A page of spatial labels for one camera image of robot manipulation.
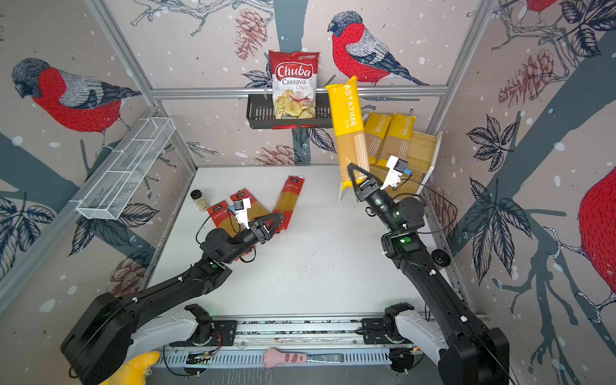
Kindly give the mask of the red spaghetti bag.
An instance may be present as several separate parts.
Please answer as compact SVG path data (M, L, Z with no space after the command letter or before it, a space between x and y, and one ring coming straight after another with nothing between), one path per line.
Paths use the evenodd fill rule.
M250 200L250 208L246 210L249 221L270 214L270 211L266 209L248 189L241 189L230 196L233 202L242 201L245 198Z
M207 213L218 229L224 229L229 236L233 237L242 230L242 226L237 222L234 212L229 207L227 201L220 201L209 208Z
M288 229L304 181L305 180L301 176L289 176L287 178L282 192L278 197L277 204L274 207L274 213L281 213L283 215L281 224L277 229L278 233Z

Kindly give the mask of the yellow pasta bag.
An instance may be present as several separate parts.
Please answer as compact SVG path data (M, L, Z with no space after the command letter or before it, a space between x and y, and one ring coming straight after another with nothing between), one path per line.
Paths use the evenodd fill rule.
M406 160L416 117L395 113L383 140L377 166L386 167L391 156Z
M358 94L358 80L351 77L345 84L326 86L333 128L335 130L338 163L344 191L351 187L347 167L350 163L368 170L364 119Z
M380 156L380 150L392 120L391 115L370 112L364 124L368 163L374 165Z

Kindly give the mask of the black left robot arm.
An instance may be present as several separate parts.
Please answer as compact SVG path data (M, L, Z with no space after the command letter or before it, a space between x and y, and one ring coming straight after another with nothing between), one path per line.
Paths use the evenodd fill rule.
M232 273L229 263L268 242L283 219L283 213L256 218L235 236L213 229L200 243L201 259L186 271L129 297L96 297L60 346L69 377L83 384L103 383L127 361L147 352L139 346L147 324L220 287Z

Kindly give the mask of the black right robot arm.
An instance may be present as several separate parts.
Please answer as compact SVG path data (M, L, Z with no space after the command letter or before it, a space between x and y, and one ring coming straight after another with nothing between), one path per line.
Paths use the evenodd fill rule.
M423 198L406 194L395 201L377 176L354 164L347 171L357 199L388 228L381 237L384 255L414 285L436 319L431 325L411 306L391 306L384 320L389 338L417 345L445 384L510 383L507 338L500 329L488 328L460 299L438 271L441 262L420 240Z

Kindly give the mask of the wooden two-tier shelf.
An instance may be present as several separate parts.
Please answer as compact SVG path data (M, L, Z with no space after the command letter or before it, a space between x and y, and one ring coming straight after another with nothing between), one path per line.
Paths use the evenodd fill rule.
M406 158L408 167L413 171L413 181L418 183L424 182L431 176L436 164L436 156L440 150L440 145L440 136L432 136L426 133L416 132L413 127L410 146ZM369 164L368 171L376 171L379 176L385 177L388 173L388 168L380 167L376 164ZM340 197L344 194L344 191L341 190L341 186L342 180L338 192Z

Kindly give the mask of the spice jar black lid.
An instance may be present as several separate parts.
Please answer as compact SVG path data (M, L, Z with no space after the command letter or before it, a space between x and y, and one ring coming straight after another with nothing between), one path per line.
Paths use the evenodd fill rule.
M209 207L207 200L205 199L205 196L203 194L202 191L200 191L200 189L194 189L193 191L190 192L190 197L193 201L193 203L196 205L196 207L201 211L201 212L206 212L207 208Z
M452 263L452 258L450 255L445 250L441 249L433 250L431 253L431 258L433 263L436 266L439 266L439 268L446 268Z

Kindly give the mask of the Chuba cassava chips bag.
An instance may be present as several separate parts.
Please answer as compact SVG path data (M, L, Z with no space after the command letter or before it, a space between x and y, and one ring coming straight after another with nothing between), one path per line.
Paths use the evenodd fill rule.
M319 53L269 51L273 96L316 99Z

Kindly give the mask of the yellow plush toy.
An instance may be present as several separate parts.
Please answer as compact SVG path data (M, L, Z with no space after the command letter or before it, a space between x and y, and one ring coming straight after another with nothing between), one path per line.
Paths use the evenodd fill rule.
M146 385L151 367L160 359L159 351L151 351L126 362L116 373L101 385Z

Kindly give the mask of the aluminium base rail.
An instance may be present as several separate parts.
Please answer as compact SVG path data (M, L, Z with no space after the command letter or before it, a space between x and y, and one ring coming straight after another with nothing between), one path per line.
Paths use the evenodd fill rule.
M429 360L426 347L438 354L446 348L435 320L414 311L411 324L419 336L398 339L388 333L383 316L368 314L336 317L260 317L216 319L214 334L202 345L172 343L160 348L157 367L181 375L198 375L207 369L263 369L266 351L305 354L309 366L391 366L412 368Z

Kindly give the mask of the pink handled scraper tool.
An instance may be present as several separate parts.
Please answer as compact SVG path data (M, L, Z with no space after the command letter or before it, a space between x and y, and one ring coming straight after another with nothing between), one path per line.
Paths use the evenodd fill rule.
M273 368L282 364L344 364L345 359L343 354L308 355L270 348L264 353L262 363L265 368Z

